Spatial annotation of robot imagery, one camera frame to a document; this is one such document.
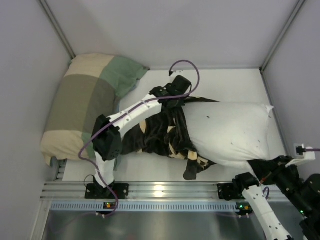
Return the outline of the black floral plush pillowcase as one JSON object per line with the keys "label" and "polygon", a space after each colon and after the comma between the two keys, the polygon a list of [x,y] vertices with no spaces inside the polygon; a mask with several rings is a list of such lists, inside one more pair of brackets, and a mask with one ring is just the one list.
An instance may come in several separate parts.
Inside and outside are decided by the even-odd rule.
{"label": "black floral plush pillowcase", "polygon": [[187,97],[184,104],[166,108],[129,130],[122,138],[121,156],[130,153],[148,153],[186,160],[183,178],[196,180],[197,174],[206,171],[216,163],[201,156],[192,143],[183,107],[191,103],[216,103],[204,97]]}

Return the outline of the white pillow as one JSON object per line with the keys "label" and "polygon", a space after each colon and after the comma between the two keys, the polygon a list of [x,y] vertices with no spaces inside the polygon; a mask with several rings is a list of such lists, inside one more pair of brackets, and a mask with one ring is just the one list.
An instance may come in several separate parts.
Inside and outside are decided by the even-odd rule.
{"label": "white pillow", "polygon": [[271,105],[243,102],[193,102],[183,106],[197,153],[218,165],[248,169],[251,160],[270,160]]}

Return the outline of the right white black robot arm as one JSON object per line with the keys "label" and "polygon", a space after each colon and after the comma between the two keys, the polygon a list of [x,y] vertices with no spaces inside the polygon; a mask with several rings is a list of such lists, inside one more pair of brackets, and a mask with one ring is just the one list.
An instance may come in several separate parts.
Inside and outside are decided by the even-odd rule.
{"label": "right white black robot arm", "polygon": [[301,215],[303,238],[320,238],[320,175],[302,180],[298,172],[298,166],[315,159],[309,149],[299,158],[252,160],[249,165],[253,172],[239,174],[232,180],[236,193],[249,203],[268,240],[292,239],[270,206],[272,203],[291,203]]}

